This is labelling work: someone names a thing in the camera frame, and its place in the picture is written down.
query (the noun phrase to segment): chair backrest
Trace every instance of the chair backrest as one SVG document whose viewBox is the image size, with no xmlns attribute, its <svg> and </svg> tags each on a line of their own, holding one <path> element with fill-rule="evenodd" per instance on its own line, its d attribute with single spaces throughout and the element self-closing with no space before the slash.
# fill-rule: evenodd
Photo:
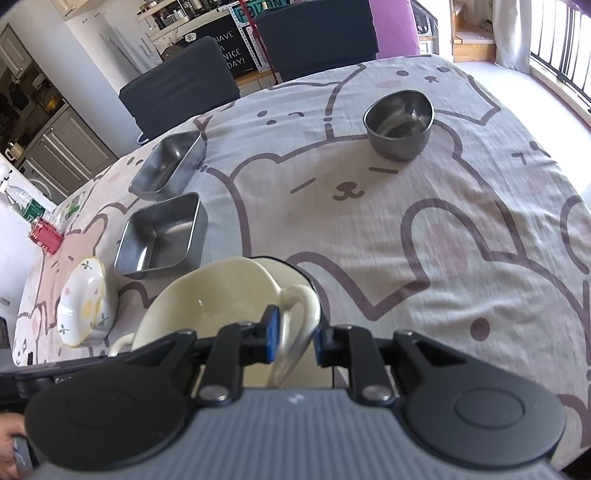
<svg viewBox="0 0 591 480">
<path fill-rule="evenodd" d="M 368 0 L 311 0 L 262 12 L 256 24 L 283 81 L 373 60 L 378 52 Z"/>
<path fill-rule="evenodd" d="M 119 99 L 149 139 L 240 98 L 217 42 L 203 37 L 125 85 Z"/>
</svg>

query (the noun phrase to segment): mug handle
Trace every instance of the mug handle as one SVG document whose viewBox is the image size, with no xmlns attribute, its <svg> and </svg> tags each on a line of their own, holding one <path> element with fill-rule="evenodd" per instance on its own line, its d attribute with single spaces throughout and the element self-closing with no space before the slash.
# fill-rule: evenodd
<svg viewBox="0 0 591 480">
<path fill-rule="evenodd" d="M 119 351 L 126 345 L 131 345 L 134 342 L 135 333 L 128 333 L 127 335 L 123 335 L 119 340 L 117 340 L 109 350 L 108 356 L 117 356 Z"/>
<path fill-rule="evenodd" d="M 291 310 L 297 304 L 304 307 L 304 320 L 293 342 L 288 345 L 290 335 Z M 318 295 L 306 285 L 291 285 L 279 292 L 277 306 L 281 313 L 279 344 L 267 387 L 280 387 L 296 367 L 308 348 L 314 330 L 320 323 L 320 300 Z"/>
</svg>

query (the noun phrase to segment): stainless steel square container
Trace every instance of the stainless steel square container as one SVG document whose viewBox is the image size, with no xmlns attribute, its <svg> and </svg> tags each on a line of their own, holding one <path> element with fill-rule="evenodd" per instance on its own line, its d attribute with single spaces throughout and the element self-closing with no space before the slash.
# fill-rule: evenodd
<svg viewBox="0 0 591 480">
<path fill-rule="evenodd" d="M 115 274 L 182 275 L 199 268 L 207 212 L 190 192 L 154 203 L 129 218 L 115 257 Z"/>
<path fill-rule="evenodd" d="M 204 160 L 205 141 L 201 132 L 169 135 L 146 159 L 129 184 L 129 192 L 153 202 L 181 195 Z"/>
</svg>

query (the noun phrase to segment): tablecloth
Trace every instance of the tablecloth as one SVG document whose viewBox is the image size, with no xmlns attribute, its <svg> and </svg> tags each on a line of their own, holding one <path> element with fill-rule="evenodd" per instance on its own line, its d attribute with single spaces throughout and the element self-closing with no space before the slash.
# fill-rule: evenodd
<svg viewBox="0 0 591 480">
<path fill-rule="evenodd" d="M 378 156 L 362 122 L 401 89 L 424 92 L 436 109 L 427 148 L 408 163 Z M 591 216 L 541 143 L 472 77 L 437 56 L 377 60 L 271 87 L 172 131 L 192 129 L 207 141 L 187 187 L 209 217 L 202 264 L 273 255 L 298 265 L 332 324 L 384 337 L 414 329 L 558 395 L 567 430 L 557 466 L 591 445 Z M 30 352 L 35 363 L 106 352 L 172 280 L 117 278 L 104 343 L 61 344 L 61 288 L 84 257 L 113 265 L 126 220 L 148 205 L 129 182 L 156 145 L 77 192 L 84 203 L 61 251 L 38 252 L 17 364 Z"/>
</svg>

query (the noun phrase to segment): cabinet door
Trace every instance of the cabinet door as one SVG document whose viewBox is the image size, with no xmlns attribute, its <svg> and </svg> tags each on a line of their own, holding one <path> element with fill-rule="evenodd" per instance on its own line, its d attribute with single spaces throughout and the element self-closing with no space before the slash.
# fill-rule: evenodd
<svg viewBox="0 0 591 480">
<path fill-rule="evenodd" d="M 99 7 L 105 0 L 51 0 L 66 20 Z"/>
<path fill-rule="evenodd" d="M 62 17 L 70 17 L 78 8 L 80 0 L 51 0 Z"/>
<path fill-rule="evenodd" d="M 0 58 L 16 78 L 20 78 L 33 61 L 10 25 L 0 35 Z"/>
<path fill-rule="evenodd" d="M 73 108 L 65 110 L 51 124 L 45 139 L 88 179 L 117 160 Z"/>
<path fill-rule="evenodd" d="M 43 177 L 61 186 L 67 194 L 75 192 L 87 182 L 87 178 L 69 165 L 67 159 L 44 138 L 31 149 L 27 160 Z"/>
</svg>

